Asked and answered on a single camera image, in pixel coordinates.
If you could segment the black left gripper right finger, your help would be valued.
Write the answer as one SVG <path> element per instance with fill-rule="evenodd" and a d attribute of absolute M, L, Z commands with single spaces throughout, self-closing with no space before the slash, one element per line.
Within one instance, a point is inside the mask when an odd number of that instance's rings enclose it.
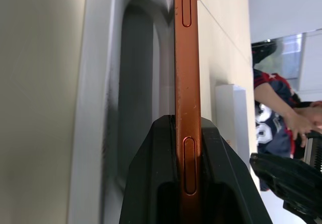
<path fill-rule="evenodd" d="M 273 224 L 249 169 L 208 119 L 202 126 L 202 224 Z"/>

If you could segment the white phone box base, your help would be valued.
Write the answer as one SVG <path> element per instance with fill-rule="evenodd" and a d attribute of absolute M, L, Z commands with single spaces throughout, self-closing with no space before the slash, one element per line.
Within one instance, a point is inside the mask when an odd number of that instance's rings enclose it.
<path fill-rule="evenodd" d="M 174 0 L 86 0 L 67 224 L 118 224 L 129 165 L 174 113 Z"/>

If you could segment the finger of the ribbed right gripper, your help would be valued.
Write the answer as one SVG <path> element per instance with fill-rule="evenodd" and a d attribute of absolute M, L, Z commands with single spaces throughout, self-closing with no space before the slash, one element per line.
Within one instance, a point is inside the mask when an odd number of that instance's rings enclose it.
<path fill-rule="evenodd" d="M 311 131 L 306 137 L 304 162 L 322 173 L 322 134 Z"/>

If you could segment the orange smartphone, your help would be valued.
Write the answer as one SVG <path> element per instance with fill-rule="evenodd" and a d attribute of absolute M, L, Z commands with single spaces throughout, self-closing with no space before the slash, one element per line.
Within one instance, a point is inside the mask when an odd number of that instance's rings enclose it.
<path fill-rule="evenodd" d="M 201 221 L 201 104 L 197 0 L 174 0 L 176 156 L 180 224 Z"/>

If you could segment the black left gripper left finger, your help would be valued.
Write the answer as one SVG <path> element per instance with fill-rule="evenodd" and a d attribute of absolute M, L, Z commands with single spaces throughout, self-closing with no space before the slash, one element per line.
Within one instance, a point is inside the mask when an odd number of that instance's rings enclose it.
<path fill-rule="evenodd" d="M 153 122 L 128 171 L 119 224 L 179 224 L 175 117 Z"/>

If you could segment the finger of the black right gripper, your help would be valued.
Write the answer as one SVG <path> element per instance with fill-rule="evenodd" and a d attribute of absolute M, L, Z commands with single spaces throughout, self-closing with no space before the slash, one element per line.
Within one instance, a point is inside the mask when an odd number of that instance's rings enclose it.
<path fill-rule="evenodd" d="M 271 154 L 252 153 L 250 165 L 255 174 L 268 184 L 284 186 L 317 186 L 317 169 L 301 160 Z"/>

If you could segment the white box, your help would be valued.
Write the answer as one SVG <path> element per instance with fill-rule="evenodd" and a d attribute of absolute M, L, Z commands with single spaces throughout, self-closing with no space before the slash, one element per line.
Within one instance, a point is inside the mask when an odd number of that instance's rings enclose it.
<path fill-rule="evenodd" d="M 216 122 L 221 136 L 250 168 L 246 90 L 229 84 L 215 88 Z"/>

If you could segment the bystander bare hand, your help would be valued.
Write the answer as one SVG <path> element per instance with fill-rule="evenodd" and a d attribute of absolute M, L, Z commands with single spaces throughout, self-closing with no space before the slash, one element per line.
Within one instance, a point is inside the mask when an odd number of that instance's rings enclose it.
<path fill-rule="evenodd" d="M 300 138 L 301 147 L 305 147 L 307 143 L 307 134 L 316 130 L 315 126 L 310 123 L 305 117 L 297 114 L 295 111 L 287 113 L 284 117 L 287 128 L 292 132 L 294 140 Z"/>

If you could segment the person in navy football jersey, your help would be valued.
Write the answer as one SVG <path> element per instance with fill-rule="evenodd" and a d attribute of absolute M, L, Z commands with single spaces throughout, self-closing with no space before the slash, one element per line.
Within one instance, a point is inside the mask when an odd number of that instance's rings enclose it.
<path fill-rule="evenodd" d="M 289 82 L 277 73 L 253 69 L 255 123 L 258 152 L 297 160 L 304 159 L 305 147 L 293 139 L 284 117 L 292 110 L 322 133 L 322 100 L 303 102 Z"/>

